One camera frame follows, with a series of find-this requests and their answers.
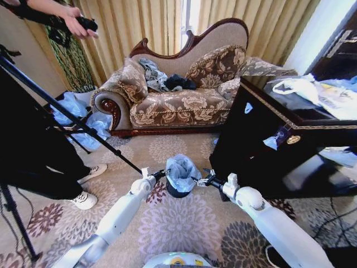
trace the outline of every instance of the green patterned curtain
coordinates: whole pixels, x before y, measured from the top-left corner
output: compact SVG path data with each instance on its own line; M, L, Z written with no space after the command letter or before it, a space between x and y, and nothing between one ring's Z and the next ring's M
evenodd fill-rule
M61 4L72 4L69 0L57 0ZM46 26L46 33L49 36L52 28ZM55 41L49 39L56 58L62 67L67 80L75 93L85 93L95 89L93 78L89 70L89 65L85 59L84 53L77 39L71 36L70 45L65 48Z

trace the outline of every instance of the black pants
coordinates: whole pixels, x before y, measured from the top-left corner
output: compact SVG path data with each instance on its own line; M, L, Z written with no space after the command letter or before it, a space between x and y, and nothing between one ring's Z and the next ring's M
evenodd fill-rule
M27 154L6 183L52 199L73 199L82 192L77 180L89 174L72 144L50 128L35 153Z
M89 174L73 145L58 130L50 127L36 101L2 68L0 89L7 101L15 100L3 125L9 147L1 183L13 185L52 199L73 199L82 192L77 180Z

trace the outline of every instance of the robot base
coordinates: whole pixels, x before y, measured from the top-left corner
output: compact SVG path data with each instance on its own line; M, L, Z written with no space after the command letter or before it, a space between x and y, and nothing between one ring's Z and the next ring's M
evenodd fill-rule
M156 265L196 265L212 267L203 257L187 252L168 252L152 257L143 268L154 268Z

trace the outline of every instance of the tripod leg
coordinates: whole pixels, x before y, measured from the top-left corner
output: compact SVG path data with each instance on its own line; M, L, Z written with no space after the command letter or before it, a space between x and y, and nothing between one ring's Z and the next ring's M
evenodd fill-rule
M7 70L9 73L14 75L17 79L27 85L32 91L37 93L42 99L46 100L48 103L52 104L57 110L63 113L67 118L71 119L74 123L76 123L80 128L82 128L86 133L91 135L97 141L99 141L102 145L104 145L109 151L115 154L117 157L120 157L125 163L135 169L137 172L142 174L141 169L131 163L125 156L122 155L120 150L116 150L113 146L107 143L104 139L102 139L94 128L88 127L81 120L76 118L73 114L71 114L67 109L65 109L58 101L53 99L47 92L45 92L42 88L40 88L34 81L32 81L29 77L27 77L23 72L17 69L12 63L10 63L3 55L0 54L0 65Z
M22 219L20 215L18 214L18 211L16 209L16 203L13 200L9 187L6 184L1 184L1 191L5 197L6 203L7 203L7 210L10 211L16 221L16 224L18 228L20 229L21 235L23 239L25 240L26 246L31 254L31 261L37 261L40 258L40 254L36 254L35 250L33 249L33 245L30 241L30 238L27 235L26 229L23 226Z

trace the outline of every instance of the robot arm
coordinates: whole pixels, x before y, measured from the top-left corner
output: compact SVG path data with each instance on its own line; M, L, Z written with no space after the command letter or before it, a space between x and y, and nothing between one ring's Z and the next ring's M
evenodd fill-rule
M222 191L254 220L262 235L291 267L333 267L322 247L281 210L251 187L240 188L230 174Z
M142 169L142 173L143 178L134 181L129 193L120 197L99 222L96 233L69 249L53 268L91 267L103 256L109 245L129 226L141 201L147 199L156 182L165 175L159 171L148 176L147 168Z

